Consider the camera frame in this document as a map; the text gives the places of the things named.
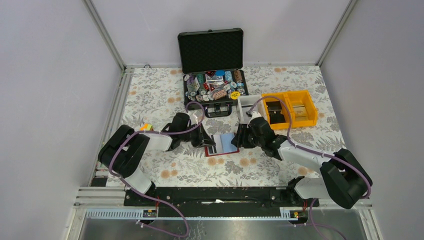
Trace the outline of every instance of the robotic arm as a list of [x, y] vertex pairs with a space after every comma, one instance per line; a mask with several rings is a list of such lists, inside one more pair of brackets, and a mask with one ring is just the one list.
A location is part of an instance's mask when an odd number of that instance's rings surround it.
[[[329, 154], [322, 150], [300, 143], [293, 146], [286, 136], [275, 134], [259, 112], [252, 112], [248, 124], [239, 124], [231, 143], [239, 148], [260, 147], [271, 158], [291, 161], [320, 173], [322, 178], [298, 177], [292, 180], [302, 199], [332, 199], [342, 208], [350, 209], [367, 192], [367, 184], [351, 168], [328, 157]], [[372, 186], [371, 178], [349, 150], [342, 148], [334, 156], [355, 167]]]

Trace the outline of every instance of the floral tablecloth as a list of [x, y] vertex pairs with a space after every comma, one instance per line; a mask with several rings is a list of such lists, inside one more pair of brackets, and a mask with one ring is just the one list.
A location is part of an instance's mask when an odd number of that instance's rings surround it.
[[[244, 67], [251, 95], [308, 90], [318, 110], [313, 127], [294, 128], [291, 136], [299, 143], [326, 151], [344, 146], [326, 85], [318, 66]], [[131, 80], [122, 124], [139, 129], [145, 123], [155, 130], [170, 123], [184, 110], [181, 68], [136, 68]], [[203, 126], [209, 135], [235, 133], [239, 120], [236, 109], [227, 117], [206, 118]], [[287, 131], [278, 130], [285, 135]], [[318, 173], [290, 161], [266, 156], [256, 147], [239, 153], [206, 157], [204, 148], [182, 143], [169, 152], [145, 152], [139, 167], [160, 187], [240, 187], [285, 186], [297, 176], [317, 177]], [[123, 186], [108, 176], [107, 187]]]

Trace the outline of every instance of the orange bin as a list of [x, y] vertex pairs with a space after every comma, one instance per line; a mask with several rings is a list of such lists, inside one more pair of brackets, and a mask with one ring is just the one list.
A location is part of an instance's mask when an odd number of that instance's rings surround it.
[[[318, 112], [308, 90], [262, 94], [262, 97], [265, 96], [280, 98], [287, 105], [293, 128], [310, 127], [317, 124]], [[277, 99], [265, 98], [262, 103], [266, 111], [266, 120], [271, 129], [289, 128], [289, 115]]]

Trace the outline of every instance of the gray wall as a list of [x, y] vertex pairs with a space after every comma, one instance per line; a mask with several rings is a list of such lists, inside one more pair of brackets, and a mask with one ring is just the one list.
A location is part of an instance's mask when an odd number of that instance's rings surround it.
[[119, 72], [82, 1], [0, 1], [0, 239], [63, 234]]
[[384, 239], [424, 235], [424, 1], [362, 0], [322, 66]]
[[242, 28], [244, 64], [315, 63], [349, 0], [93, 0], [127, 64], [180, 65], [177, 35]]

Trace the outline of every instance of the black foam lining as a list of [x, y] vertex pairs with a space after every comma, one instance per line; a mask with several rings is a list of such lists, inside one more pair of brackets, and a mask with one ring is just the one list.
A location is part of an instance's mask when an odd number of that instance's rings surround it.
[[243, 31], [240, 28], [180, 33], [178, 44], [185, 74], [243, 67]]

